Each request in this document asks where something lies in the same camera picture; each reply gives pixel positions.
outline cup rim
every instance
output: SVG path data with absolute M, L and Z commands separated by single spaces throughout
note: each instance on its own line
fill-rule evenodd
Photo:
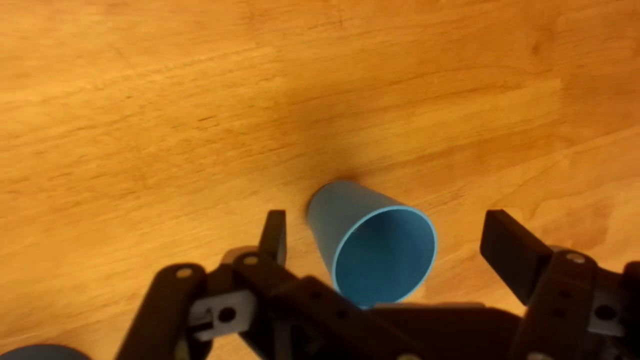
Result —
M 435 269 L 435 262 L 437 262 L 437 255 L 438 255 L 438 233 L 437 233 L 437 226 L 432 224 L 432 220 L 427 217 L 427 214 L 423 214 L 419 208 L 413 208 L 413 207 L 402 207 L 402 204 L 394 204 L 394 207 L 384 207 L 384 208 L 379 208 L 379 210 L 375 210 L 375 212 L 368 212 L 366 217 L 362 217 L 359 223 L 355 223 L 347 233 L 345 233 L 345 237 L 341 238 L 341 243 L 339 243 L 339 246 L 336 246 L 336 252 L 335 252 L 335 258 L 333 258 L 333 270 L 330 270 L 330 274 L 333 274 L 333 282 L 335 282 L 335 286 L 336 286 L 336 290 L 342 295 L 342 290 L 341 290 L 341 285 L 339 285 L 339 272 L 336 272 L 336 269 L 339 269 L 339 261 L 341 261 L 341 255 L 342 255 L 342 248 L 345 248 L 345 244 L 350 240 L 350 237 L 362 226 L 362 224 L 366 224 L 368 220 L 373 220 L 373 218 L 377 218 L 377 217 L 380 217 L 380 214 L 384 214 L 384 212 L 397 212 L 397 210 L 401 210 L 401 212 L 413 212 L 413 214 L 416 214 L 419 218 L 423 218 L 427 224 L 428 224 L 428 228 L 430 228 L 430 233 L 432 233 L 432 237 L 430 237 L 430 248 L 432 248 L 432 255 L 430 255 L 430 258 L 428 258 L 428 264 L 427 264 L 427 269 L 425 269 L 425 274 L 423 274 L 423 278 L 416 282 L 416 286 L 413 288 L 413 290 L 409 290 L 404 296 L 401 296 L 401 298 L 397 298 L 397 301 L 392 301 L 392 302 L 402 302 L 404 298 L 409 298 L 409 296 L 413 296 L 423 285 L 425 285 L 425 281 L 427 281 L 427 277 L 432 272 L 432 269 Z

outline black plastic part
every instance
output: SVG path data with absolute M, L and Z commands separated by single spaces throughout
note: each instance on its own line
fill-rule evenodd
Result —
M 491 210 L 480 255 L 518 301 L 528 304 L 555 252 L 504 210 Z
M 207 277 L 205 285 L 207 293 L 202 295 L 202 298 L 242 290 L 242 286 L 239 286 L 236 282 L 233 264 L 221 264 L 215 272 Z
M 438 360 L 506 360 L 520 318 L 496 309 L 377 309 L 377 318 L 416 344 L 428 344 Z
M 286 262 L 286 212 L 271 210 L 264 223 L 259 252 L 277 264 Z
M 175 264 L 160 270 L 116 358 L 176 360 L 180 351 L 198 353 L 189 355 L 190 358 L 205 358 L 211 344 L 196 344 L 186 334 L 186 318 L 192 302 L 205 293 L 205 277 L 198 264 Z
M 277 318 L 268 311 L 259 311 L 251 331 L 240 339 L 259 355 L 259 358 L 277 358 Z
M 625 347 L 640 358 L 640 262 L 625 266 L 622 286 L 630 293 Z
M 512 358 L 547 355 L 581 358 L 589 340 L 598 266 L 576 252 L 557 252 L 531 298 L 512 344 Z
M 247 257 L 239 258 L 239 278 L 242 278 L 242 282 L 261 298 L 264 307 L 268 307 L 277 318 L 299 320 L 299 332 L 303 334 L 301 339 L 311 339 L 312 342 L 319 340 L 315 339 L 316 334 L 327 344 L 316 349 L 316 355 L 306 355 L 304 358 L 388 360 L 401 355 L 416 355 L 423 360 L 437 358 L 428 356 L 425 349 L 413 344 L 394 328 L 339 296 L 321 281 L 299 281 L 271 258 L 263 258 L 261 255 L 249 257 L 253 257 L 253 261 L 259 258 L 259 262 L 247 262 Z M 290 355 L 304 355 L 301 347 L 308 347 L 311 342 L 299 340 L 299 349 Z

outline blue cup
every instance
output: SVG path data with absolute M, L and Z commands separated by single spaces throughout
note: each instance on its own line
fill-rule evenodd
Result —
M 323 187 L 308 224 L 335 288 L 362 309 L 411 296 L 437 258 L 437 230 L 423 212 L 356 182 Z

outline screw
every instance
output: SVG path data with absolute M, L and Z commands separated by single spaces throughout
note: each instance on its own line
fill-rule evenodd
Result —
M 253 257 L 245 257 L 245 258 L 242 258 L 242 264 L 255 266 L 255 264 L 259 264 L 259 261 L 261 261 L 261 258 L 253 255 Z
M 583 255 L 579 255 L 579 252 L 566 255 L 566 261 L 576 262 L 576 264 L 584 264 L 586 262 L 586 258 Z
M 179 269 L 176 278 L 190 278 L 195 274 L 192 269 Z
M 423 358 L 416 355 L 401 355 L 397 360 L 423 360 Z
M 526 360 L 555 360 L 555 358 L 543 353 L 531 353 Z

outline table surface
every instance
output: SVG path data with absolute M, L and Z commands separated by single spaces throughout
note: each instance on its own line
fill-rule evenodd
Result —
M 0 353 L 114 358 L 158 269 L 215 269 L 271 208 L 329 281 L 304 207 L 335 179 L 435 220 L 413 302 L 523 311 L 489 208 L 640 258 L 639 0 L 6 0 L 0 118 Z

